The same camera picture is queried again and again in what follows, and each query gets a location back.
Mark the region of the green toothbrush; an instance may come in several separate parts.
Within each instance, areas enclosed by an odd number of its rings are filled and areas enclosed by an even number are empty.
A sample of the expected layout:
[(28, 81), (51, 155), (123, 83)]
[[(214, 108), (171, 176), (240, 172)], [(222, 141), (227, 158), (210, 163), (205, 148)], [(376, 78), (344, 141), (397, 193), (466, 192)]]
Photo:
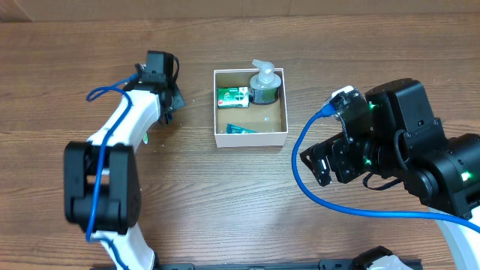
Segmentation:
[(148, 137), (148, 134), (147, 134), (147, 133), (145, 133), (142, 141), (144, 142), (144, 144), (148, 144), (148, 143), (149, 143), (149, 137)]

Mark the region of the green soap bar packet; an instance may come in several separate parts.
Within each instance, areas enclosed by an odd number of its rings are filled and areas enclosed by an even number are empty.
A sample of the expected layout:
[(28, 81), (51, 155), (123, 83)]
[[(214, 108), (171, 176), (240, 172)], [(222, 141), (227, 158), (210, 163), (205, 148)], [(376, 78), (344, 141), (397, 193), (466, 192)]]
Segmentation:
[(250, 92), (248, 87), (217, 88), (217, 107), (248, 108), (250, 105)]

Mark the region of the teal toothpaste tube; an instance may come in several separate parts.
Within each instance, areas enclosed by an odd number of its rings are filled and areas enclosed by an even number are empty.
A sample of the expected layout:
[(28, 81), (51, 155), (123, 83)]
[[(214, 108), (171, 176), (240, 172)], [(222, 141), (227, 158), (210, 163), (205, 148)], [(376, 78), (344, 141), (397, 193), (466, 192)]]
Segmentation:
[(226, 133), (227, 134), (255, 134), (256, 131), (229, 123), (226, 126)]

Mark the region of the clear soap pump bottle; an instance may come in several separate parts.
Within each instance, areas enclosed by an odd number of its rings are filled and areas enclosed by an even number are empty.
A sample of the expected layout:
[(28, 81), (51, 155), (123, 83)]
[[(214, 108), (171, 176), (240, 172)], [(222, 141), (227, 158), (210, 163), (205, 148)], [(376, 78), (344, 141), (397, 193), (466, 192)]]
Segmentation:
[(259, 73), (250, 78), (250, 102), (256, 105), (273, 104), (278, 99), (282, 79), (275, 73), (275, 66), (270, 61), (254, 59), (252, 65), (259, 69)]

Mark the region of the blue disposable razor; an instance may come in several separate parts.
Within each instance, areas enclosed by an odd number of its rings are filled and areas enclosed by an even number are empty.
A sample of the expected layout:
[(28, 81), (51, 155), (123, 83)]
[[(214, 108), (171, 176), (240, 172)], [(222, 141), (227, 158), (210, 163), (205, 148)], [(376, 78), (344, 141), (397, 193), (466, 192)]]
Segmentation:
[(167, 112), (165, 115), (164, 115), (164, 122), (166, 125), (168, 125), (173, 119), (173, 116), (172, 116), (172, 113), (171, 112)]

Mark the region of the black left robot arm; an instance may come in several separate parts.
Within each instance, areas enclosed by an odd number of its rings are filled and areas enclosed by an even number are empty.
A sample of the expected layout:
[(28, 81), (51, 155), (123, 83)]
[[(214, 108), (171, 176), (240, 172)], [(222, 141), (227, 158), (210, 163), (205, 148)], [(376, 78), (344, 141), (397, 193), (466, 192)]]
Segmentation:
[(64, 215), (88, 243), (104, 247), (114, 269), (159, 269), (158, 255), (138, 224), (142, 195), (136, 151), (147, 141), (149, 128), (170, 123), (185, 100), (173, 54), (149, 50), (145, 63), (135, 69), (127, 79), (98, 87), (85, 98), (92, 102), (109, 92), (121, 95), (101, 129), (64, 149)]

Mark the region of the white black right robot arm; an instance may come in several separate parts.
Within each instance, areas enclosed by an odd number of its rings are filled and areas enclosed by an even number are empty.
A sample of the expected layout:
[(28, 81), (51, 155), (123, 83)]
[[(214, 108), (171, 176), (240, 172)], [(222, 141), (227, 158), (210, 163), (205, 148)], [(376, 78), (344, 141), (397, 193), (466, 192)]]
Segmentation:
[(354, 179), (385, 180), (385, 188), (403, 185), (425, 211), (376, 211), (350, 208), (319, 198), (336, 212), (366, 218), (434, 220), (458, 269), (479, 267), (479, 135), (448, 138), (428, 100), (425, 87), (404, 78), (361, 93), (351, 85), (334, 91), (315, 119), (333, 116), (337, 135), (292, 150), (294, 167), (304, 164), (319, 185)]

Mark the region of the pink open box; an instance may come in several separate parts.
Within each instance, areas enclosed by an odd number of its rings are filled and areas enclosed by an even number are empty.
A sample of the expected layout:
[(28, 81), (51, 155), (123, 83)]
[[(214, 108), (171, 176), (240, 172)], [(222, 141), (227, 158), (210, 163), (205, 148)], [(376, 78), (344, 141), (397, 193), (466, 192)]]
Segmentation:
[[(285, 82), (278, 88), (278, 100), (269, 105), (251, 104), (248, 108), (219, 109), (217, 88), (249, 86), (256, 68), (215, 70), (213, 74), (213, 132), (218, 148), (250, 146), (283, 146), (288, 132)], [(231, 123), (256, 133), (228, 134)]]

